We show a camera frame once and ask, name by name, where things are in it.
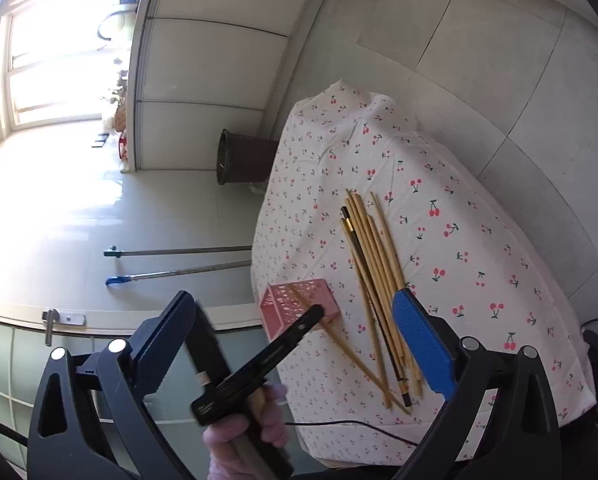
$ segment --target blue gripper pad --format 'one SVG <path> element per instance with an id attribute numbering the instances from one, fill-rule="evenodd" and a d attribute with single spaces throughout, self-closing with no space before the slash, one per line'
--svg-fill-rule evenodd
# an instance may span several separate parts
<path id="1" fill-rule="evenodd" d="M 428 320 L 428 314 L 407 289 L 399 290 L 393 298 L 394 321 L 430 388 L 450 399 L 455 393 L 455 363 Z"/>

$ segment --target person's hand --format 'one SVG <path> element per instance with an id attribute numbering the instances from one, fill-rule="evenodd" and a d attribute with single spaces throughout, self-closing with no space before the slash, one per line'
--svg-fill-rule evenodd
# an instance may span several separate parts
<path id="1" fill-rule="evenodd" d="M 261 410 L 259 425 L 263 442 L 275 447 L 284 447 L 288 443 L 288 435 L 281 408 L 277 400 L 285 396 L 287 388 L 283 384 L 263 387 L 266 403 Z M 254 478 L 252 471 L 237 455 L 230 441 L 245 433 L 248 429 L 245 415 L 229 415 L 210 425 L 204 431 L 204 444 L 210 451 L 210 469 L 208 480 L 246 480 Z"/>

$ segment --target metal pole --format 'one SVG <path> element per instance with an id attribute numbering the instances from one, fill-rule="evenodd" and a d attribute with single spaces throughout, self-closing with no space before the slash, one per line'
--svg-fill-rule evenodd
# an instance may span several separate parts
<path id="1" fill-rule="evenodd" d="M 198 247 L 191 249 L 155 249 L 146 251 L 118 251 L 113 245 L 107 251 L 103 251 L 104 256 L 159 256 L 162 254 L 202 254 L 202 253 L 230 253 L 233 251 L 250 251 L 251 245 L 237 245 L 229 247 Z"/>
<path id="2" fill-rule="evenodd" d="M 198 272 L 211 272 L 213 270 L 236 269 L 237 267 L 248 267 L 251 264 L 252 260 L 246 260 L 243 262 L 230 262 L 227 264 L 217 264 L 206 267 L 192 267 L 191 269 L 165 270 L 163 272 L 148 272 L 146 274 L 128 274 L 127 276 L 112 276 L 106 280 L 106 285 L 136 282 L 138 280 L 151 280 L 152 278 L 165 278 L 167 276 L 181 276 L 183 274 L 196 274 Z"/>

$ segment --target pink basket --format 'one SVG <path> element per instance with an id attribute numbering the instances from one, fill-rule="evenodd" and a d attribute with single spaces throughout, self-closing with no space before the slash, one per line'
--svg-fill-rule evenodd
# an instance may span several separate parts
<path id="1" fill-rule="evenodd" d="M 259 311 L 266 334 L 271 341 L 305 312 L 301 301 L 288 285 L 292 285 L 308 304 L 320 304 L 325 311 L 323 320 L 330 320 L 339 313 L 339 306 L 332 297 L 328 283 L 322 278 L 305 282 L 268 285 L 259 303 Z"/>

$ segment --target cherry pattern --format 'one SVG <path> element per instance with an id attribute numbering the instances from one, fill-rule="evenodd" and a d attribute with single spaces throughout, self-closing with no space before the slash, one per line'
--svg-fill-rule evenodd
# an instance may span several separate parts
<path id="1" fill-rule="evenodd" d="M 537 348 L 561 424 L 594 402 L 574 350 L 580 336 L 570 339 L 554 307 L 563 303 L 533 265 L 533 253 L 503 227 L 514 223 L 493 211 L 471 177 L 445 160 L 433 141 L 413 133 L 389 98 L 339 82 L 293 108 L 280 142 L 252 242 L 255 295 L 268 283 L 326 279 L 341 309 L 333 327 L 376 370 L 356 270 L 339 224 L 345 187 L 366 201 L 373 191 L 405 278 L 431 315 L 445 319 L 459 336 L 476 336 L 486 348 Z M 374 214 L 374 205 L 367 208 Z M 491 302 L 495 308 L 484 316 Z M 389 364 L 386 353 L 383 360 Z M 296 420 L 355 418 L 419 441 L 443 403 L 425 385 L 423 397 L 412 397 L 411 415 L 388 411 L 383 395 L 323 330 L 309 332 L 278 370 Z M 388 376 L 399 392 L 390 371 Z M 461 457 L 474 453 L 493 403 L 494 391 L 485 396 Z M 364 427 L 299 432 L 310 454 L 326 460 L 402 465 L 412 452 Z"/>

